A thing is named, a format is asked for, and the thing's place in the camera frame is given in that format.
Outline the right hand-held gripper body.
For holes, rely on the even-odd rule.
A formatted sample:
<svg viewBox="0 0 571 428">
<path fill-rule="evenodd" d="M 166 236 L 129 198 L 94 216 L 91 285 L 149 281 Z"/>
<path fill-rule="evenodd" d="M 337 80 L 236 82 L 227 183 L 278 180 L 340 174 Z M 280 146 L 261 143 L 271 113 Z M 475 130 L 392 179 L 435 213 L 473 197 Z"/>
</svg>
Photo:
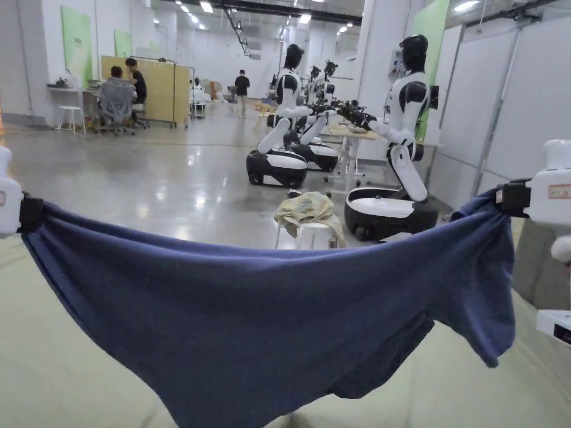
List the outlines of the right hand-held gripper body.
<svg viewBox="0 0 571 428">
<path fill-rule="evenodd" d="M 501 211 L 537 223 L 570 223 L 570 141 L 545 142 L 545 168 L 501 186 Z"/>
</svg>

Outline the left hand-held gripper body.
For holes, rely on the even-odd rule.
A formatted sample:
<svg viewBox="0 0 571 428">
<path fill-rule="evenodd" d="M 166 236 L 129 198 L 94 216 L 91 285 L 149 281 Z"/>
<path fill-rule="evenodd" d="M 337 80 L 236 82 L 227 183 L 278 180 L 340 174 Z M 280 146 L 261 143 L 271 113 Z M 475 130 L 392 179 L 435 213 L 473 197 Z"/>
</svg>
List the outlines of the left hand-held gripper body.
<svg viewBox="0 0 571 428">
<path fill-rule="evenodd" d="M 1 237 L 31 234 L 43 223 L 42 199 L 33 198 L 8 176 L 12 152 L 1 147 Z"/>
</svg>

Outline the person's right hand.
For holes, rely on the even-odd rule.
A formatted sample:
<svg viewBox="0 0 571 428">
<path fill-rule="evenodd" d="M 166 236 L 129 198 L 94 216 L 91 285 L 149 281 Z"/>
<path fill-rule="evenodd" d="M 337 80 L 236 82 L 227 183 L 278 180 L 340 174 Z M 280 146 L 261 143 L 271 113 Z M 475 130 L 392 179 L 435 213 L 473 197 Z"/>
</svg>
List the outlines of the person's right hand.
<svg viewBox="0 0 571 428">
<path fill-rule="evenodd" d="M 551 246 L 551 256 L 554 260 L 570 266 L 571 261 L 571 237 L 561 236 L 555 239 Z"/>
</svg>

